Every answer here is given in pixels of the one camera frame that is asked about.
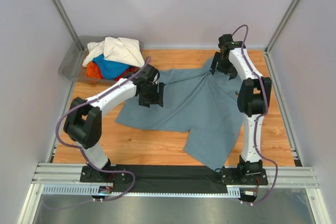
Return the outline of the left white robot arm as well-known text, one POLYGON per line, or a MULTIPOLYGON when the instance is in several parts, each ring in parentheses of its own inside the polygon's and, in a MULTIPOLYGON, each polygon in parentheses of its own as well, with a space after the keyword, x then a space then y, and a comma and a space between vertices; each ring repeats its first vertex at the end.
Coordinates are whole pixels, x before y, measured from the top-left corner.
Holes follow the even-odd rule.
POLYGON ((75 142, 92 176, 104 183, 110 178, 110 160, 99 143, 102 135, 102 119, 122 102, 137 97, 140 106, 163 107, 164 83, 158 82, 160 72, 152 65, 145 65, 135 73, 128 73, 114 85, 87 99, 75 98, 65 115, 63 131, 75 142))

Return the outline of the grey-blue t shirt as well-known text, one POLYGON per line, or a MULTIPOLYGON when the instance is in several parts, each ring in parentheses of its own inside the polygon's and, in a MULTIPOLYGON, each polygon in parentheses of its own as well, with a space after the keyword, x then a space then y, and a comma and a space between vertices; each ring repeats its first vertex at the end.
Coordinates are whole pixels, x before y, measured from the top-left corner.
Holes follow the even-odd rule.
POLYGON ((212 170, 221 168, 238 140, 243 116, 236 92, 241 79, 210 73, 212 60, 199 69, 162 71, 163 106, 125 101, 116 122, 142 130, 188 132, 185 152, 212 170))

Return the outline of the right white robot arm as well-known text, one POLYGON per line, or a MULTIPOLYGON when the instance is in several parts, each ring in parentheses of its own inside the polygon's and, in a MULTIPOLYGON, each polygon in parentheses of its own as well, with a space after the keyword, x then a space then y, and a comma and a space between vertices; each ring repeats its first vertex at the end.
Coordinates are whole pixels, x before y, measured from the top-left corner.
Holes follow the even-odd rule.
POLYGON ((229 79, 240 77, 242 85, 237 95, 238 110, 243 114, 244 145, 236 168, 222 168, 229 183, 248 184, 262 177, 263 159, 259 150, 261 128, 268 113, 272 80, 264 77, 249 58, 242 41, 234 41, 232 34, 218 39, 219 52, 214 54, 210 72, 222 72, 229 79))

